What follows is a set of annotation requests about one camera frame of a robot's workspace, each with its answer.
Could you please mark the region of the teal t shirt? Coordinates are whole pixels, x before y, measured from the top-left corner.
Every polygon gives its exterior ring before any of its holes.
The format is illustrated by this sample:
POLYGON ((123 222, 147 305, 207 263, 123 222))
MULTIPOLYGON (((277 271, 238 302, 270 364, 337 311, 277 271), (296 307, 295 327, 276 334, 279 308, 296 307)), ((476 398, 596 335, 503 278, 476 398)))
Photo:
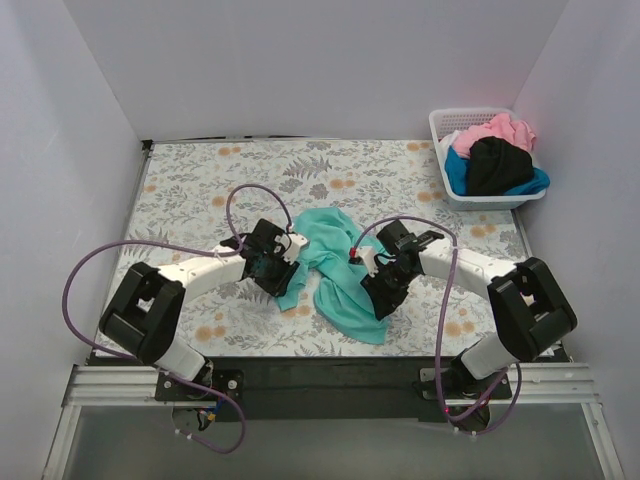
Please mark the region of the teal t shirt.
POLYGON ((349 262, 349 251, 355 244, 370 246, 376 253, 384 248, 379 241, 365 237, 361 229, 336 207, 313 208, 294 220, 294 231, 309 240, 309 246, 298 257, 299 267, 286 294, 276 299, 280 310, 298 305, 310 273, 315 270, 320 280, 313 294, 316 311, 340 333, 359 342, 381 345, 385 342, 389 322, 378 320, 372 301, 361 286, 367 269, 349 262))

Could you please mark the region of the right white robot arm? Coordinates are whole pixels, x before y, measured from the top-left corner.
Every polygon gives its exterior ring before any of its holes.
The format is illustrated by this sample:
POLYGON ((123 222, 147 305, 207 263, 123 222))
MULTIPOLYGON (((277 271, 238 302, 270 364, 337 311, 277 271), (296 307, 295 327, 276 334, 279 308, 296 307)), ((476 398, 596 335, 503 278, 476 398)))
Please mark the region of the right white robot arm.
POLYGON ((577 316, 554 275, 536 257, 521 262, 488 257, 434 230, 416 235, 399 218, 376 237, 383 253, 357 243, 349 261, 367 270, 361 285, 377 319, 404 302, 419 276, 444 279, 449 287, 459 286, 491 306, 494 333, 464 349, 448 367, 436 364, 433 379, 425 383, 434 393, 485 393, 506 368, 536 360, 577 327, 577 316))

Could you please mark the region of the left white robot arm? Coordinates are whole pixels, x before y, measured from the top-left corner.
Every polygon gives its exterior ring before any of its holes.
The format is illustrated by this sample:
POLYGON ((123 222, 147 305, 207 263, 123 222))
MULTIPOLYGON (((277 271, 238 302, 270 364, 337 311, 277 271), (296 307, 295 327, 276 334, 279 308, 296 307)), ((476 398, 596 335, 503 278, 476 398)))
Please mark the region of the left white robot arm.
POLYGON ((100 321, 100 332, 140 363, 187 380, 209 376, 207 360, 177 334, 182 307, 223 285, 253 280, 268 295, 286 294, 309 240, 268 220, 236 239, 178 264, 131 266, 100 321))

